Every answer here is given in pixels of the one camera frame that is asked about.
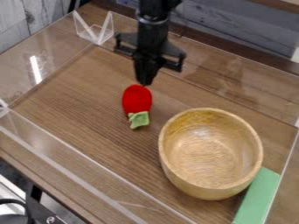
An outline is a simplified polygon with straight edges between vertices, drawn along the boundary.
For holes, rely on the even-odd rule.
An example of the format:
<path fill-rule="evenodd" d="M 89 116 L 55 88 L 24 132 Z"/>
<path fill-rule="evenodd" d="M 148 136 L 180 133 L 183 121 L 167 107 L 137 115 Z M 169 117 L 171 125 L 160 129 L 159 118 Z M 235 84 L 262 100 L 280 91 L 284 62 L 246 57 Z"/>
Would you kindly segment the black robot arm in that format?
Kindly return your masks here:
<path fill-rule="evenodd" d="M 159 70 L 165 67 L 183 70 L 187 53 L 168 40 L 168 25 L 172 10 L 183 0 L 139 0 L 135 12 L 137 32 L 117 32 L 115 51 L 131 57 L 135 78 L 140 85 L 149 86 Z"/>

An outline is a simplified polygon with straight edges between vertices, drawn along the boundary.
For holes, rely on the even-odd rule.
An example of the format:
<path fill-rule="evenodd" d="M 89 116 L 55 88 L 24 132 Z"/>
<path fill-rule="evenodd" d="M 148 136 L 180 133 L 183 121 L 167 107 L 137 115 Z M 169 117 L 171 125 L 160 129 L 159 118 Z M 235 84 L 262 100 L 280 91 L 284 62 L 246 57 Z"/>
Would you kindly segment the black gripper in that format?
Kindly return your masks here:
<path fill-rule="evenodd" d="M 115 40 L 115 51 L 135 62 L 135 78 L 140 85 L 152 84 L 163 67 L 177 72 L 183 70 L 187 54 L 168 40 L 168 18 L 137 17 L 137 31 L 117 32 Z"/>

